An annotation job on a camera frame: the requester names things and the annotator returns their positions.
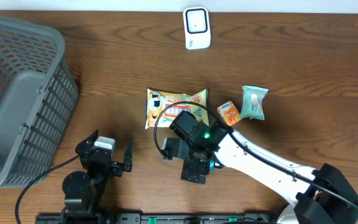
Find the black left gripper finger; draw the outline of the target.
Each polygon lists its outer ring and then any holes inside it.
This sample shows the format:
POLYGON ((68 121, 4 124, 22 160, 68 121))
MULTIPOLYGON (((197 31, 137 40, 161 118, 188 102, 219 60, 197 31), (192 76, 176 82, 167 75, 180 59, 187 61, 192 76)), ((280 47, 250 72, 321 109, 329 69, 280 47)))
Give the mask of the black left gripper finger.
POLYGON ((130 140, 127 149, 124 153, 125 164, 132 164, 132 147, 133 147, 133 140, 130 140))
POLYGON ((94 143, 99 136, 99 131, 95 130, 90 136, 88 136, 85 140, 86 143, 94 143))

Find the blue mouthwash bottle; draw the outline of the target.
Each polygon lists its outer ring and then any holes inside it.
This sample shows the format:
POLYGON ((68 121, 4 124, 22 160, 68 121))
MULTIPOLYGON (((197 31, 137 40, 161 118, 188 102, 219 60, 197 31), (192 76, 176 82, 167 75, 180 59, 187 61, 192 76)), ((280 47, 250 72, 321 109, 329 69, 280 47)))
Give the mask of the blue mouthwash bottle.
POLYGON ((209 169, 210 170, 222 169, 223 167, 224 167, 224 165, 221 164, 219 161, 215 161, 213 159, 211 159, 209 161, 209 169))

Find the orange snack bag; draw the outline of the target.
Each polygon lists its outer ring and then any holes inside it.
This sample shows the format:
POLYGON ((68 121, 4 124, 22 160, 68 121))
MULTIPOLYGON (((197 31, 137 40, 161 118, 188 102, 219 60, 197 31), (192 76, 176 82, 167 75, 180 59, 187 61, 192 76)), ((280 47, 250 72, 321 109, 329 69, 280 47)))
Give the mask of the orange snack bag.
MULTIPOLYGON (((147 100, 145 104, 145 129, 154 128, 160 113, 173 103, 190 101, 207 107, 208 90, 204 89, 194 95, 184 93, 170 93, 147 89, 147 100)), ((158 128, 167 128, 182 111, 190 112, 198 121, 209 124, 208 112, 199 106, 191 104, 180 104, 170 107, 161 115, 158 128)))

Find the orange tissue pack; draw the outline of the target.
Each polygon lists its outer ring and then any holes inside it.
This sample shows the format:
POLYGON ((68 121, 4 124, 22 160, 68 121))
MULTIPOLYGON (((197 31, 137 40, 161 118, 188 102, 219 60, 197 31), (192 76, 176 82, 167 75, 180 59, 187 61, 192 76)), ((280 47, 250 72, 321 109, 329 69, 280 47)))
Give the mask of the orange tissue pack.
POLYGON ((232 101, 228 101, 221 106, 218 106, 217 112, 229 126, 233 126, 241 120, 240 112, 232 101))

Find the green wet wipes pack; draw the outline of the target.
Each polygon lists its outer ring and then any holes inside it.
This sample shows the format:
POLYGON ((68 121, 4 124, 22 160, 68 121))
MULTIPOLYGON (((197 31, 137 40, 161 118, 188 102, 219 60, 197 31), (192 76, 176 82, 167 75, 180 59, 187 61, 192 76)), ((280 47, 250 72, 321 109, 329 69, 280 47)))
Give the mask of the green wet wipes pack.
POLYGON ((265 115, 262 108, 262 102, 266 94, 267 88, 257 86, 243 86, 243 98, 240 118, 250 118, 264 120, 265 115))

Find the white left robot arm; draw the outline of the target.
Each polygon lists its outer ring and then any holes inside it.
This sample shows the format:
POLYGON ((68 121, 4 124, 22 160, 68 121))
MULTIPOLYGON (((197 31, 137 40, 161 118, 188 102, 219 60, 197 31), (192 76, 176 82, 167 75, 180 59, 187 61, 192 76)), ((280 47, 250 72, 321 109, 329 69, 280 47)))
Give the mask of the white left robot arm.
POLYGON ((110 179, 132 171, 133 141, 129 141, 122 162, 112 160, 115 146, 114 139, 102 137, 98 131, 77 145, 75 152, 84 170, 68 174, 62 183, 62 223, 116 223, 116 216, 101 206, 101 199, 110 179))

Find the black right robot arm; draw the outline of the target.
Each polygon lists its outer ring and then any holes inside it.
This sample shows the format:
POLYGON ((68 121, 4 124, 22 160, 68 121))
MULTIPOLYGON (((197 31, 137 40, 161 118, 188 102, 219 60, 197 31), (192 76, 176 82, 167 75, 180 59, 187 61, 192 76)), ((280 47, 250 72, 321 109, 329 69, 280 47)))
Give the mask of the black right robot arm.
POLYGON ((169 127, 190 157, 214 160, 238 170, 278 193, 288 208, 279 223, 356 223, 358 194, 334 166, 320 169, 286 160, 250 142, 221 121, 207 125, 182 111, 169 127))

